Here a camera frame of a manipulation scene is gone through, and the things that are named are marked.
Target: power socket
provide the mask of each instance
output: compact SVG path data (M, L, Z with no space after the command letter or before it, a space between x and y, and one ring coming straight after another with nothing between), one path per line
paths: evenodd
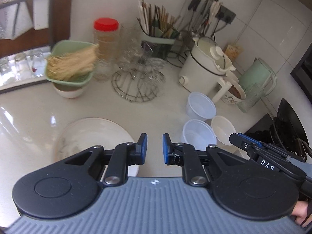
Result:
M216 15L216 18L226 22L227 24L231 24L236 17L236 14L230 11L228 8L221 5L219 12Z

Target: red lid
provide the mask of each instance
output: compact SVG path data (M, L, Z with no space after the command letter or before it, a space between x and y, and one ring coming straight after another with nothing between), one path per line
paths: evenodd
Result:
M117 20L108 17L101 17L94 21L94 29L98 31L116 31L118 26L119 23Z

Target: electric kettle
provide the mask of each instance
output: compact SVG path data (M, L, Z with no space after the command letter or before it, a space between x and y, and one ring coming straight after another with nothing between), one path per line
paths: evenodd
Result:
M255 59L253 65L239 78L239 85L244 89L256 84L264 89L272 81L271 87L265 90L264 96L270 94L276 86L277 77L273 69L262 59Z

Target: rice noodles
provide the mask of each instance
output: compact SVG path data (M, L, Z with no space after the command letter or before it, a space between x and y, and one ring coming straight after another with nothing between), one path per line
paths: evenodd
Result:
M87 75L94 68L96 45L63 56L50 56L47 59L47 76L54 80L73 82Z

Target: green plastic basket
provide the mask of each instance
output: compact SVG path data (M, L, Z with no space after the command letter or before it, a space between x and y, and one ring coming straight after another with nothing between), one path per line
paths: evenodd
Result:
M73 40L62 40L55 44L55 46L52 49L50 56L61 56L65 53L74 53L77 52L80 49L83 49L88 46L92 46L94 44L88 43L88 42L81 42L81 41L73 41ZM87 75L83 76L81 79L81 82L67 82L67 81L59 81L51 79L47 76L47 66L44 71L44 74L46 76L46 79L57 84L72 86L72 87L82 87L86 85L93 76L93 71L88 73Z

